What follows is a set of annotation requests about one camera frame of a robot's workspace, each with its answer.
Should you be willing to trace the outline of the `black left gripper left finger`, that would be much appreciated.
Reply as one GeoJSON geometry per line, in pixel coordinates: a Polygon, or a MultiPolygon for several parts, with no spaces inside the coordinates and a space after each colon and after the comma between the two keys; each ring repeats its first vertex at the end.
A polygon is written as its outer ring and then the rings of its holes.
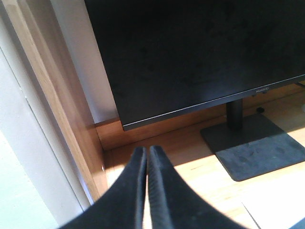
{"type": "Polygon", "coordinates": [[[147,153],[137,147],[111,187],[62,229],[141,229],[146,193],[147,153]]]}

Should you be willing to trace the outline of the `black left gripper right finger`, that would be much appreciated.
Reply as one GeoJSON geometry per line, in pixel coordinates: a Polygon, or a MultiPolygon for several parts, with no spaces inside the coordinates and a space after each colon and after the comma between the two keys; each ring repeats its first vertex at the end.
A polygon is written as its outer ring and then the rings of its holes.
{"type": "Polygon", "coordinates": [[[241,229],[197,195],[174,169],[161,146],[151,146],[148,196],[154,229],[241,229]]]}

